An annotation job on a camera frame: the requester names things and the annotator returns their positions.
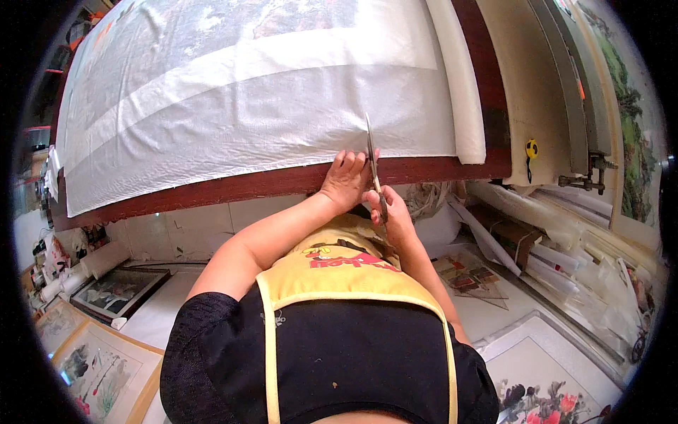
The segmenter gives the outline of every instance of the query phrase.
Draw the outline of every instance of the scissors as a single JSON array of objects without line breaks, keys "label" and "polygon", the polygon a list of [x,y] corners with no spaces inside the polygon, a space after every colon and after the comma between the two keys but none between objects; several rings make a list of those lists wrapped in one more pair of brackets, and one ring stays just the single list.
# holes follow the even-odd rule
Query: scissors
[{"label": "scissors", "polygon": [[388,209],[386,207],[386,198],[381,191],[379,185],[379,177],[377,176],[377,161],[374,159],[374,144],[372,143],[372,126],[370,125],[370,116],[365,112],[365,120],[367,121],[367,159],[370,161],[370,168],[372,169],[372,180],[374,181],[374,190],[379,194],[379,204],[382,207],[381,223],[386,224],[388,221]]}]

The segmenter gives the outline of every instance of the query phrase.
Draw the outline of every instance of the yellow apron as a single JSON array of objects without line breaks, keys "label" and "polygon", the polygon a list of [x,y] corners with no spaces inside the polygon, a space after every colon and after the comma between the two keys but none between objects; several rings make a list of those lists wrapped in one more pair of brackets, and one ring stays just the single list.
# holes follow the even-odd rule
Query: yellow apron
[{"label": "yellow apron", "polygon": [[274,311],[292,303],[321,299],[404,302],[435,312],[442,322],[447,347],[449,424],[456,424],[457,381],[445,314],[428,290],[400,270],[397,258],[389,255],[392,250],[385,247],[384,238],[372,229],[370,221],[342,215],[310,234],[270,269],[257,275],[264,303],[266,409],[270,424],[280,424]]}]

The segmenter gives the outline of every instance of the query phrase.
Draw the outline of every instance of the black shirt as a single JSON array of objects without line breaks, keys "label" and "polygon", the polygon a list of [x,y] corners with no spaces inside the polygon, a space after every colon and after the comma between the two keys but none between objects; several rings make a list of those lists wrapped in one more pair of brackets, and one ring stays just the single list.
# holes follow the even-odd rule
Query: black shirt
[{"label": "black shirt", "polygon": [[[428,309],[378,301],[309,301],[276,311],[280,415],[301,424],[353,410],[413,423],[448,420],[447,356]],[[494,424],[485,362],[454,338],[458,422]],[[267,423],[264,321],[257,285],[240,302],[209,292],[179,310],[160,376],[173,424]]]}]

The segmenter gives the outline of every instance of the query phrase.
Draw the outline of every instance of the yellow tape measure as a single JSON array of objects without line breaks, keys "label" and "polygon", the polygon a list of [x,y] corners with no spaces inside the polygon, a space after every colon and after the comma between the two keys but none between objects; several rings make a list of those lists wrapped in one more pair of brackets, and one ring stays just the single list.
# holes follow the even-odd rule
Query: yellow tape measure
[{"label": "yellow tape measure", "polygon": [[539,156],[539,148],[534,138],[531,138],[525,145],[525,152],[527,153],[527,181],[532,184],[532,171],[530,170],[530,160],[534,160]]}]

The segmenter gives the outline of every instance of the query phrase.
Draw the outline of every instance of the left hand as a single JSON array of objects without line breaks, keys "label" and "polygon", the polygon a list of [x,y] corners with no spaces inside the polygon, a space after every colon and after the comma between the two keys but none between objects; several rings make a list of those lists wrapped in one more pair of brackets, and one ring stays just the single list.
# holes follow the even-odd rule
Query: left hand
[{"label": "left hand", "polygon": [[[375,160],[379,158],[379,149],[375,149],[374,156]],[[319,193],[332,200],[335,215],[345,214],[361,201],[367,182],[372,180],[366,159],[364,152],[356,155],[345,150],[334,157]]]}]

